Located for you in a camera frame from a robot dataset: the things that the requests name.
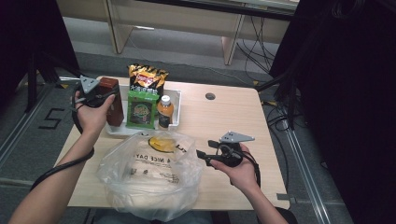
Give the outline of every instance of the table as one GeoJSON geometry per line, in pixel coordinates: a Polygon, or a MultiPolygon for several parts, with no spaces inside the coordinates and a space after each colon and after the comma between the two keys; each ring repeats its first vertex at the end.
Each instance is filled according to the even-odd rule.
{"type": "MultiPolygon", "coordinates": [[[[128,84],[129,78],[119,78],[120,84],[128,84]]],[[[218,141],[228,131],[255,137],[246,142],[251,154],[260,165],[262,191],[274,206],[290,207],[289,201],[280,201],[276,195],[286,194],[271,136],[266,126],[265,116],[258,93],[254,89],[192,84],[167,81],[166,89],[181,91],[180,119],[178,133],[193,137],[196,148],[207,154],[215,149],[207,145],[207,140],[218,141]],[[215,94],[214,100],[207,100],[207,93],[215,94]]],[[[58,160],[78,139],[79,132],[74,127],[69,134],[58,160]]],[[[95,145],[95,154],[86,165],[77,182],[69,206],[111,207],[106,201],[105,187],[96,177],[99,162],[107,151],[124,137],[114,136],[102,130],[95,145]]],[[[228,176],[212,167],[203,170],[199,196],[195,210],[252,210],[241,191],[230,184],[228,176]]]]}

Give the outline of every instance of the plastic bottle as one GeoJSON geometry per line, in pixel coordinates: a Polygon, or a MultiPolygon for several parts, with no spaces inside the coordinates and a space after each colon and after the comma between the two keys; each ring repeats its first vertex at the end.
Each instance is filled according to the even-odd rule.
{"type": "Polygon", "coordinates": [[[174,112],[174,105],[171,103],[171,98],[168,95],[164,95],[158,103],[157,109],[159,113],[158,128],[167,130],[169,124],[172,123],[172,115],[174,112]]]}

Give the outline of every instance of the snack bag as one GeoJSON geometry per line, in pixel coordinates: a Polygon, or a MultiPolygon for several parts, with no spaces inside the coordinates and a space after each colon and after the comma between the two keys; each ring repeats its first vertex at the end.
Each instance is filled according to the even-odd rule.
{"type": "Polygon", "coordinates": [[[163,69],[134,63],[129,66],[130,91],[148,91],[163,96],[163,85],[169,75],[163,69]]]}
{"type": "Polygon", "coordinates": [[[158,97],[151,92],[129,91],[126,127],[154,129],[158,97]]]}

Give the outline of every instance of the green package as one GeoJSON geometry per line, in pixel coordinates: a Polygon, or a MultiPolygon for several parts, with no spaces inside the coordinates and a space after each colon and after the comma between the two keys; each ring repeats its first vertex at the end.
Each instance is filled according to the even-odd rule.
{"type": "Polygon", "coordinates": [[[154,116],[159,95],[146,91],[128,92],[126,127],[155,129],[154,116]]]}

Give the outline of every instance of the hole in table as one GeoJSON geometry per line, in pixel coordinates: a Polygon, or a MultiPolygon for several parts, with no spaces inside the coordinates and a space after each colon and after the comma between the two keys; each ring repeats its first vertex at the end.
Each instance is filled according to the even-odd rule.
{"type": "Polygon", "coordinates": [[[208,100],[214,100],[214,99],[216,98],[216,95],[215,95],[214,93],[212,93],[212,92],[208,92],[208,93],[205,95],[205,97],[206,97],[206,99],[208,99],[208,100]]]}

